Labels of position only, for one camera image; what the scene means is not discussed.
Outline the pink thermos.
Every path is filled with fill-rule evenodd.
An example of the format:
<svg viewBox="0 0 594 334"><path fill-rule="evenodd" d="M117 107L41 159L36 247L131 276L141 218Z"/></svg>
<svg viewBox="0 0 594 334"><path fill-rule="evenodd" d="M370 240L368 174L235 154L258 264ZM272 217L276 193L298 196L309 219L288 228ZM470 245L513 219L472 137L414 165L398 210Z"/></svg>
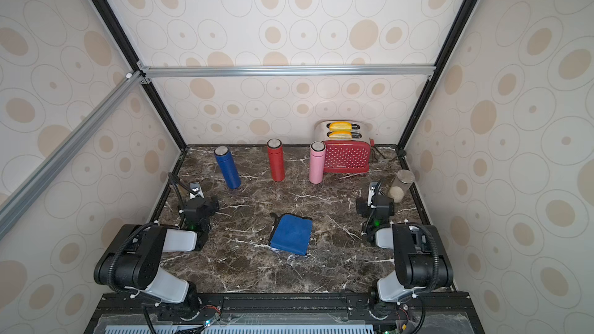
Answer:
<svg viewBox="0 0 594 334"><path fill-rule="evenodd" d="M326 158L326 145L324 142L313 142L310 145L309 181L312 184L323 182L323 173Z"/></svg>

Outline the blue cleaning cloth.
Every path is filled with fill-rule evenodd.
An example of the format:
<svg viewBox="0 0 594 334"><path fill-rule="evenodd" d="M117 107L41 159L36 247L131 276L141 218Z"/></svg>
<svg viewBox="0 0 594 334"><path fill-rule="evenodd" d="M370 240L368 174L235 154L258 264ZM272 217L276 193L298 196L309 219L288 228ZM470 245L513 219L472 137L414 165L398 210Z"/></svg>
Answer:
<svg viewBox="0 0 594 334"><path fill-rule="evenodd" d="M285 213L270 213L274 226L269 238L269 246L294 255L306 256L313 229L310 218Z"/></svg>

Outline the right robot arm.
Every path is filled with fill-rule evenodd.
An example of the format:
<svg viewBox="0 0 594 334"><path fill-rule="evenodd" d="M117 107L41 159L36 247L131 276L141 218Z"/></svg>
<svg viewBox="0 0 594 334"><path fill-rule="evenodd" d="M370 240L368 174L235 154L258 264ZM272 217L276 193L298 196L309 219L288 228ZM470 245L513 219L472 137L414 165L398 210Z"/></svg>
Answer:
<svg viewBox="0 0 594 334"><path fill-rule="evenodd" d="M371 289L374 300L404 303L453 284L453 267L436 227L410 221L391 222L394 201L370 187L367 198L356 201L364 218L362 235L370 244L394 252L394 269Z"/></svg>

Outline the glass jar with powder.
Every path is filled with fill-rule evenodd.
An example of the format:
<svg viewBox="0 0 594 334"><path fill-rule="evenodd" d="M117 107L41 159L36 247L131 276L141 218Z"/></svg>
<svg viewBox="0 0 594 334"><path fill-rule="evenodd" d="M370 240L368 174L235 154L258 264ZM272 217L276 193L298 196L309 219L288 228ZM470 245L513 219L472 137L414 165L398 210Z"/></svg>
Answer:
<svg viewBox="0 0 594 334"><path fill-rule="evenodd" d="M396 173L396 177L392 181L388 196L394 200L395 203L400 203L404 199L406 193L411 185L415 182L415 175L410 170L401 169Z"/></svg>

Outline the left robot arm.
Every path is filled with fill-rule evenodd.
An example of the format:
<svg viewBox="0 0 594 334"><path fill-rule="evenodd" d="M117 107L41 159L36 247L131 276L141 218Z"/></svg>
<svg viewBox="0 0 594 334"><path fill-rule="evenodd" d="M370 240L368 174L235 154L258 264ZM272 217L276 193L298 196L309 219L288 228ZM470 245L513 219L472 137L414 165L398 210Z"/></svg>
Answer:
<svg viewBox="0 0 594 334"><path fill-rule="evenodd" d="M94 267L94 281L113 292L147 295L186 310L197 310L202 301L195 284L177 278L160 266L164 253L198 252L208 241L210 218L220 209L215 196L197 196L182 208L179 227L156 222L125 224Z"/></svg>

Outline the left aluminium frame bar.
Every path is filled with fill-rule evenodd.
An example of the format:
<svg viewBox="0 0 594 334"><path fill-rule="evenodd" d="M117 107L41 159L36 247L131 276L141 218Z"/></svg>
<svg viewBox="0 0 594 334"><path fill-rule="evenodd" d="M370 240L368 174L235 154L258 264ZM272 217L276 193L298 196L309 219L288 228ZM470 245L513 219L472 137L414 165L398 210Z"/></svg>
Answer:
<svg viewBox="0 0 594 334"><path fill-rule="evenodd" d="M43 191L65 166L87 144L129 91L140 83L142 72L126 77L111 93L58 145L51 155L12 193L1 207L1 237L4 238L19 219L37 201Z"/></svg>

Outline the horizontal aluminium frame bar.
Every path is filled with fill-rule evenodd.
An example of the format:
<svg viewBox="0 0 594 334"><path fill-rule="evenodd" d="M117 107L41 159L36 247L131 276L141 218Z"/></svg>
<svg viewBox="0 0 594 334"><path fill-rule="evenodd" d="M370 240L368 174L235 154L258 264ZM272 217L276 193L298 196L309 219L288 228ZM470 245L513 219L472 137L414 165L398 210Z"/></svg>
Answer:
<svg viewBox="0 0 594 334"><path fill-rule="evenodd" d="M147 66L147 77L329 77L432 75L432 64L299 65L299 66Z"/></svg>

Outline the blue thermos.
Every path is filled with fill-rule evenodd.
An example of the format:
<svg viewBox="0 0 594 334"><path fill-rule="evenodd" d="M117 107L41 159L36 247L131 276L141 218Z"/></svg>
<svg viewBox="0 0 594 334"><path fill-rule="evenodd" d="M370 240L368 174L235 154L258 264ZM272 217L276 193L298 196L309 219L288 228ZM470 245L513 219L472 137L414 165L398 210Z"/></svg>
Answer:
<svg viewBox="0 0 594 334"><path fill-rule="evenodd" d="M214 154L227 186L232 190L239 188L241 178L230 149L221 145L215 148Z"/></svg>

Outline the yellow toast slice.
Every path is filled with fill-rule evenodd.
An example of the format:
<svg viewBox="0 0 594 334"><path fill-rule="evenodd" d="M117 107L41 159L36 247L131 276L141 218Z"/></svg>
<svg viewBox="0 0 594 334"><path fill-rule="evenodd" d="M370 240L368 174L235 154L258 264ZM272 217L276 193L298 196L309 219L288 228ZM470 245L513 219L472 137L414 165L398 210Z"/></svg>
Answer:
<svg viewBox="0 0 594 334"><path fill-rule="evenodd" d="M352 131L353 125L349 122L331 122L327 125L330 131Z"/></svg>
<svg viewBox="0 0 594 334"><path fill-rule="evenodd" d="M353 138L351 131L330 131L327 136L331 140L351 140Z"/></svg>

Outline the black frame post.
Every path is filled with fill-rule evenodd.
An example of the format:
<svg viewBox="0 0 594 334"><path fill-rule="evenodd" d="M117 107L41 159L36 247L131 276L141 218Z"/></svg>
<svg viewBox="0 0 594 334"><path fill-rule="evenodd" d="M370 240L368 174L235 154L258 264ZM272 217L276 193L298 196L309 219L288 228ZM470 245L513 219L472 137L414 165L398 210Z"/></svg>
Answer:
<svg viewBox="0 0 594 334"><path fill-rule="evenodd" d="M153 82L149 81L149 78L139 66L140 58L136 53L136 49L131 44L130 39L125 33L108 0L91 0L91 3L101 17L103 23L108 29L108 32L110 32L111 37L115 41L119 51L127 61L128 65L133 71L139 71L141 76L145 77L145 81L142 82L145 93L153 105L153 108L156 109L156 112L158 113L162 123L164 123L167 131L170 133L177 147L182 152L185 152L187 149L185 140L179 132L176 123L173 121L171 114L167 110Z"/></svg>
<svg viewBox="0 0 594 334"><path fill-rule="evenodd" d="M438 57L436 58L434 73L425 83L419 99L412 110L411 117L408 119L405 129L402 132L402 136L398 141L398 156L406 156L405 148L408 145L408 141L410 140L417 124L419 123L422 113L425 110L425 107L428 104L434 89L436 88L439 78L442 76L447 63L450 61L456 44L462 36L463 31L478 1L479 0L462 0L459 11L457 12L453 24L447 33L447 37L445 38L445 43L443 44Z"/></svg>

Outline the red thermos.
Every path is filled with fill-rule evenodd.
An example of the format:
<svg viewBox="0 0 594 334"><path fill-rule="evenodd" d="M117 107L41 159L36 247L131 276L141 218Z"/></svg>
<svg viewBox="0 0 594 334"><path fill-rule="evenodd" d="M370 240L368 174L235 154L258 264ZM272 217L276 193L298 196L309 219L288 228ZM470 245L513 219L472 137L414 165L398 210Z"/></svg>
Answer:
<svg viewBox="0 0 594 334"><path fill-rule="evenodd" d="M267 141L267 150L272 179L275 182L281 182L286 176L282 141L280 139L269 139Z"/></svg>

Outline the right black frame post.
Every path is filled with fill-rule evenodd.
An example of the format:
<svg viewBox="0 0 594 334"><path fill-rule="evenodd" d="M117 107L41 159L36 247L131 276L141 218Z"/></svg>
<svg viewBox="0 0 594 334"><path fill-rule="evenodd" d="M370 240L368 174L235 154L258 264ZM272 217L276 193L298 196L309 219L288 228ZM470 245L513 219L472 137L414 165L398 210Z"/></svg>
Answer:
<svg viewBox="0 0 594 334"><path fill-rule="evenodd" d="M412 110L411 117L408 119L405 129L402 132L402 136L398 141L398 156L406 156L405 148L408 145L408 141L410 140L417 124L419 123L422 113L425 110L425 107L428 104L434 89L436 88L439 78L442 76L447 63L450 61L456 44L462 36L463 31L478 1L479 0L462 0L459 11L457 12L453 24L447 33L447 37L445 38L445 43L443 44L438 57L436 58L434 73L425 83L419 99Z"/></svg>

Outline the left black frame post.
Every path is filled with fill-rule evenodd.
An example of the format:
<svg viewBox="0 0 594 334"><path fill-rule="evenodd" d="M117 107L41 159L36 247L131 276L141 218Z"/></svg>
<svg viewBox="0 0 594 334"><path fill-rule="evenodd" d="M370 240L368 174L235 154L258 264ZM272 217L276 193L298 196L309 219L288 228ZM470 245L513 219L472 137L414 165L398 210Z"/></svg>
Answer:
<svg viewBox="0 0 594 334"><path fill-rule="evenodd" d="M187 149L185 140L179 132L176 123L173 121L171 114L167 110L153 82L149 81L149 78L139 66L140 58L136 53L136 49L131 44L130 39L125 33L108 0L91 0L91 3L101 17L103 23L108 29L108 32L110 32L111 37L115 41L119 51L127 61L128 65L133 71L139 71L141 76L145 77L145 81L142 82L145 93L153 105L153 108L156 109L156 112L158 113L162 123L164 123L167 131L170 133L177 147L182 152L185 152Z"/></svg>

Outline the rear yellow toast slice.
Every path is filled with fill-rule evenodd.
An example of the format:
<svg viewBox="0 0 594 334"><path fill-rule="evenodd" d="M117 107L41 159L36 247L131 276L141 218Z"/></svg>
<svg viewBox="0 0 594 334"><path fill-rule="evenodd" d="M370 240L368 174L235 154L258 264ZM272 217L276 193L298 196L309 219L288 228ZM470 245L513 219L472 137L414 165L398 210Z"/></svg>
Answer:
<svg viewBox="0 0 594 334"><path fill-rule="evenodd" d="M331 122L327 125L330 131L352 131L353 125L349 122Z"/></svg>

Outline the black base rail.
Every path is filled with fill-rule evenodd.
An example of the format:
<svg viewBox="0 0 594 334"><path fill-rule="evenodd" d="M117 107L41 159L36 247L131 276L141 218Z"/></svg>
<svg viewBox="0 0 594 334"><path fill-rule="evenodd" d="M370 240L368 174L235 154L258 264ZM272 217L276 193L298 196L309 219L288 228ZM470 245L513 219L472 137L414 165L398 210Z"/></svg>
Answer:
<svg viewBox="0 0 594 334"><path fill-rule="evenodd" d="M86 333L482 333L465 292L438 292L403 303L371 293L200 293L189 303L158 303L109 293Z"/></svg>

